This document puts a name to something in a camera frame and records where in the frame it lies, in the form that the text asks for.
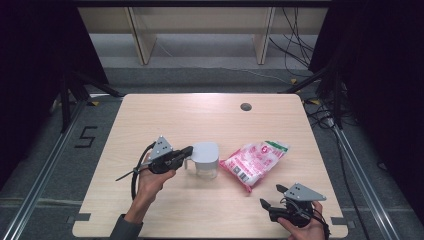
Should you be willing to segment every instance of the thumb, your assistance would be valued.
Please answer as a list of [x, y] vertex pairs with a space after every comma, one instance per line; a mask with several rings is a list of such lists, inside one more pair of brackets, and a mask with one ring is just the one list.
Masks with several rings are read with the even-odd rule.
[[297, 229], [296, 226], [294, 226], [289, 220], [285, 218], [280, 217], [277, 219], [277, 221], [279, 224], [281, 224], [281, 226], [283, 226], [285, 229], [287, 229], [287, 231], [291, 233]]

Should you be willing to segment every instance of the gray carpet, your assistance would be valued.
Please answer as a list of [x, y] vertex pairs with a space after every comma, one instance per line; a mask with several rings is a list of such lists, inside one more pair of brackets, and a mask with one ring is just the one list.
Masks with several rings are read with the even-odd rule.
[[[189, 92], [255, 92], [275, 93], [284, 91], [289, 82], [296, 78], [286, 70], [252, 70], [249, 73], [228, 69], [106, 69], [111, 87], [123, 93], [189, 93]], [[309, 74], [297, 71], [296, 74]], [[281, 80], [266, 76], [278, 76]], [[307, 99], [314, 96], [317, 83], [302, 89], [298, 94]], [[91, 93], [101, 93], [87, 86]], [[119, 110], [120, 101], [99, 98], [97, 106], [86, 106], [78, 118], [74, 131], [46, 185], [40, 201], [29, 219], [21, 239], [75, 239], [72, 235], [72, 218], [79, 211], [98, 159]], [[314, 113], [320, 105], [306, 104], [307, 112]], [[358, 159], [365, 169], [384, 207], [395, 223], [401, 239], [423, 239], [424, 229], [409, 207], [402, 193], [390, 175], [377, 167], [379, 161], [372, 145], [361, 127], [351, 116], [343, 118], [344, 132]], [[90, 148], [76, 148], [87, 145], [90, 140], [80, 139], [85, 127], [86, 135], [95, 137]], [[61, 111], [57, 108], [46, 122], [34, 142], [28, 158], [21, 162], [0, 192], [0, 234], [16, 214], [20, 202], [30, 190], [38, 172], [48, 158], [61, 129]], [[330, 175], [336, 196], [344, 217], [355, 227], [349, 229], [348, 240], [365, 239], [360, 217], [365, 224], [370, 239], [384, 239], [355, 179], [346, 165], [346, 175], [360, 215], [355, 212], [347, 187], [342, 181], [341, 161], [336, 139], [329, 129], [313, 127], [320, 152]]]

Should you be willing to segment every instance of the white desk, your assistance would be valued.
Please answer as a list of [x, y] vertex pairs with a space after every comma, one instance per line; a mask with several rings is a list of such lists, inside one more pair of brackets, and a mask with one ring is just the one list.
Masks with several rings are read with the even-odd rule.
[[[242, 103], [252, 105], [243, 111]], [[127, 95], [106, 142], [80, 213], [77, 237], [109, 236], [118, 216], [131, 205], [130, 181], [115, 179], [130, 171], [144, 149], [163, 135], [174, 149], [196, 142], [218, 143], [226, 159], [247, 143], [278, 140], [291, 146], [287, 155], [247, 193], [223, 169], [212, 181], [195, 176], [194, 164], [181, 168], [150, 207], [140, 233], [152, 238], [283, 238], [288, 232], [269, 220], [259, 198], [277, 206], [275, 185], [295, 182], [325, 195], [324, 217], [332, 237], [347, 235], [330, 217], [342, 217], [318, 146], [297, 95], [287, 94], [139, 94]]]

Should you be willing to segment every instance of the snack bag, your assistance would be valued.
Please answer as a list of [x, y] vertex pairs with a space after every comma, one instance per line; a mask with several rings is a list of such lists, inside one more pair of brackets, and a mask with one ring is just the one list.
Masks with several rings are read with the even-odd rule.
[[244, 145], [219, 165], [236, 176], [252, 192], [255, 183], [277, 164], [287, 153], [289, 146], [277, 141], [265, 141]]

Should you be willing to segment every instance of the black round hole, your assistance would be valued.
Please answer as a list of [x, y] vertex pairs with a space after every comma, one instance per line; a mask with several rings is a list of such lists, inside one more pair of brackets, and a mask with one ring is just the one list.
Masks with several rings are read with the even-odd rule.
[[252, 110], [252, 105], [250, 105], [249, 103], [242, 103], [242, 104], [240, 105], [240, 108], [241, 108], [243, 111], [250, 111], [250, 110]]

